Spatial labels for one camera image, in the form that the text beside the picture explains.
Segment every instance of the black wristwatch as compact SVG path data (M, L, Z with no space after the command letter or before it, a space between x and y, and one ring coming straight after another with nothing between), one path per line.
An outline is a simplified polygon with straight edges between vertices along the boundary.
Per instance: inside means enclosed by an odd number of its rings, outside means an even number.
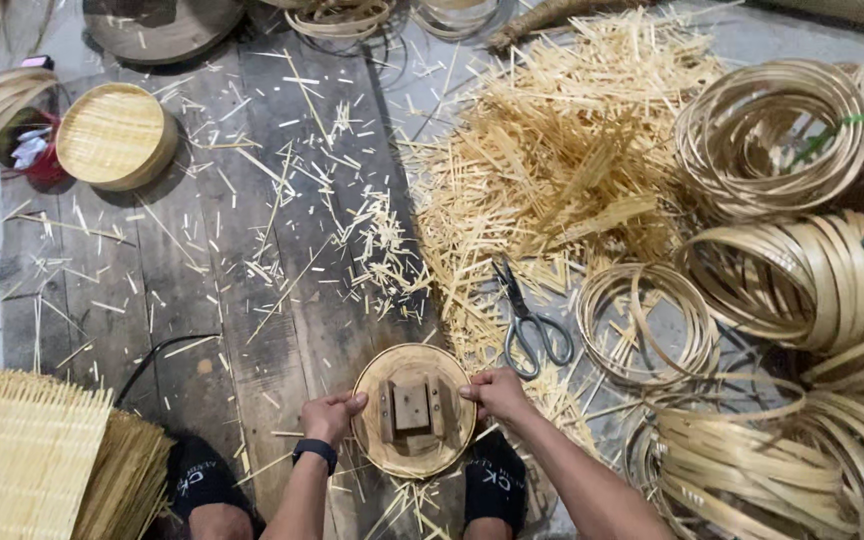
M303 454L303 452L311 452L312 454L318 454L321 456L325 463L328 463L328 475L331 477L332 473L335 472L335 462L339 460L339 456L335 453L335 450L332 449L330 444L326 441L320 441L319 439L302 439L298 441L298 444L295 445L295 449L292 450L292 466L295 467L296 463L299 461L299 456Z

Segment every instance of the round wooden board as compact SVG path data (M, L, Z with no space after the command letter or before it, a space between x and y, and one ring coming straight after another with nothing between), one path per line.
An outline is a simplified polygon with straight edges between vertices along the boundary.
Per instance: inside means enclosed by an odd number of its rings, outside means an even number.
M242 0L174 1L166 24L142 24L143 19L109 15L104 2L86 2L85 26L96 43L115 57L135 64L157 66L188 60L218 43L245 14Z
M162 172L178 142L176 121L155 96L125 82L82 94L55 138L58 162L100 190L133 190Z
M435 435L413 435L405 441L382 442L379 427L379 384L392 380L397 386L420 384L426 376L438 376L451 390L442 406L452 408L458 428L447 428L440 445ZM427 478L448 468L469 446L475 428L475 403L459 396L469 375L448 352L421 343L405 343L378 354L355 382L355 392L366 392L368 404L352 419L352 434L359 448L386 473L406 479Z

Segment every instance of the black cable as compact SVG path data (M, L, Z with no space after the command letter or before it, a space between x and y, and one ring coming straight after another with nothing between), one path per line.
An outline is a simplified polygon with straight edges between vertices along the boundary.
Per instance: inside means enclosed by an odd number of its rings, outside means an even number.
M156 357L159 355L159 353L162 352L162 349L165 349L166 347L174 345L181 341L188 341L190 339L217 338L218 336L218 333L202 333L196 335L183 335L181 337L172 337L166 339L165 341L159 341L158 345L152 347L151 350L149 350L149 353L146 354L144 358L142 358L142 363L138 364L138 366L135 367L135 371L133 371L131 376L128 378L126 385L122 388L122 391L119 392L119 396L115 398L115 402L112 404L112 406L116 409L122 406L122 401L125 400L126 394L129 393L129 390L132 389L133 385L136 383L136 381L138 381L138 378L141 377L141 375L145 372L145 369L149 367L149 364L156 360Z

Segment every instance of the metal scissors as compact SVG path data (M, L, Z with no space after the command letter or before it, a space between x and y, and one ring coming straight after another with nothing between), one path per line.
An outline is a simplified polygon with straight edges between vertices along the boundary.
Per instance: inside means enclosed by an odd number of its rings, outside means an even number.
M505 288L506 296L511 304L512 320L509 324L509 331L505 334L505 362L509 364L511 369L522 378L523 381L532 381L539 375L539 358L536 356L535 350L529 345L525 339L525 332L522 330L522 323L528 321L535 325L538 330L538 335L542 338L542 346L545 348L549 360L557 366L564 366L572 362L572 353L575 352L575 343L572 341L572 336L569 331L559 321L548 317L542 313L533 313L525 305L525 299L522 297L522 289L519 288L519 282L509 269L509 261L504 262L503 268L505 272L499 269L495 261L492 262L492 268L495 270L495 276L498 277L498 282ZM565 341L565 352L562 355L557 355L552 350L552 341L549 339L546 326L552 327L558 332ZM512 338L518 339L518 345L525 351L525 355L532 362L532 371L525 371L512 362Z

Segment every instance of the bamboo sieve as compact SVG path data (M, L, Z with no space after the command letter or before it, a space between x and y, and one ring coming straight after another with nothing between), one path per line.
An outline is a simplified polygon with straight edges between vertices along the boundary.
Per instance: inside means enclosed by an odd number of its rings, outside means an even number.
M156 178L176 153L176 120L152 94L123 82L92 88L62 119L58 162L100 190L138 188Z

